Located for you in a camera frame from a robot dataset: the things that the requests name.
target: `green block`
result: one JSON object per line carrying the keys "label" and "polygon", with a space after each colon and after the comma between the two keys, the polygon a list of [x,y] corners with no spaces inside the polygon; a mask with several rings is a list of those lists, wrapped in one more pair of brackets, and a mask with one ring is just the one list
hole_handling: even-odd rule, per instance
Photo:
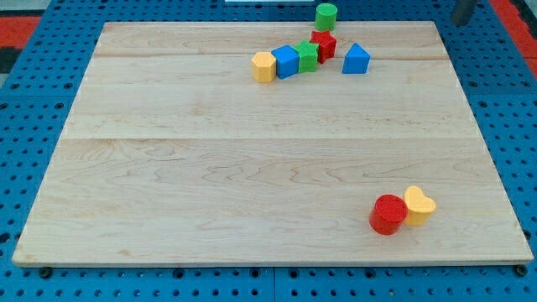
{"label": "green block", "polygon": [[292,47],[299,55],[299,73],[317,71],[318,44],[302,40],[300,44]]}
{"label": "green block", "polygon": [[319,4],[315,11],[315,29],[319,31],[334,30],[336,16],[337,7],[334,4]]}

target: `red cylinder block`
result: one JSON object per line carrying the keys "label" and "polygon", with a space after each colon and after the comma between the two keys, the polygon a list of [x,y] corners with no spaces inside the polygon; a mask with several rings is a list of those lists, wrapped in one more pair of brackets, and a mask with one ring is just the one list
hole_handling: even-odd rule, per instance
{"label": "red cylinder block", "polygon": [[369,215],[369,224],[382,235],[394,234],[409,214],[404,200],[396,195],[382,195]]}

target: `blue block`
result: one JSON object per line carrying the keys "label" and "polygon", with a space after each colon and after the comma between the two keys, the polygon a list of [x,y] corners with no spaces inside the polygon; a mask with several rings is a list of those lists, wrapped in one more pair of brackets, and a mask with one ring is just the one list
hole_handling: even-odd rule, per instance
{"label": "blue block", "polygon": [[275,49],[272,55],[276,57],[276,75],[280,79],[299,72],[299,54],[289,45]]}
{"label": "blue block", "polygon": [[368,71],[371,55],[357,43],[353,44],[343,62],[344,74],[364,74]]}

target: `plastic block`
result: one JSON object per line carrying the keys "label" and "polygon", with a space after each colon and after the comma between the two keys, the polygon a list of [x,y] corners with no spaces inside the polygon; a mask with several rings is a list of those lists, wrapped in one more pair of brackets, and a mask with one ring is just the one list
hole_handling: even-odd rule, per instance
{"label": "plastic block", "polygon": [[269,83],[276,76],[276,58],[269,52],[258,52],[252,58],[252,76],[259,83]]}
{"label": "plastic block", "polygon": [[299,73],[317,71],[317,50],[319,45],[302,40],[300,44],[293,46],[299,55]]}
{"label": "plastic block", "polygon": [[404,203],[409,208],[409,215],[404,223],[411,226],[423,226],[436,210],[436,203],[425,196],[420,187],[412,185],[404,192]]}
{"label": "plastic block", "polygon": [[299,72],[299,55],[290,45],[284,45],[272,51],[276,58],[276,75],[280,79]]}
{"label": "plastic block", "polygon": [[319,63],[323,64],[326,60],[334,57],[334,54],[336,53],[337,40],[330,35],[330,31],[312,31],[310,42],[317,43],[319,45],[317,57]]}
{"label": "plastic block", "polygon": [[368,71],[371,55],[362,46],[355,43],[345,55],[343,62],[344,74],[364,74]]}
{"label": "plastic block", "polygon": [[369,216],[369,224],[379,234],[393,235],[408,214],[409,209],[398,196],[382,195],[375,202]]}
{"label": "plastic block", "polygon": [[337,7],[334,4],[322,3],[315,11],[315,29],[334,30],[336,26]]}

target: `red cube block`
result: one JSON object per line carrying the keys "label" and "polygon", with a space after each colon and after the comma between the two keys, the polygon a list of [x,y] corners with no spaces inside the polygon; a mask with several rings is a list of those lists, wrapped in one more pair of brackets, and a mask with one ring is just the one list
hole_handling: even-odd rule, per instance
{"label": "red cube block", "polygon": [[328,30],[323,32],[311,32],[310,43],[319,45],[319,55],[317,55],[319,63],[323,64],[326,60],[334,57],[334,53],[336,52],[336,42],[336,38],[332,37]]}

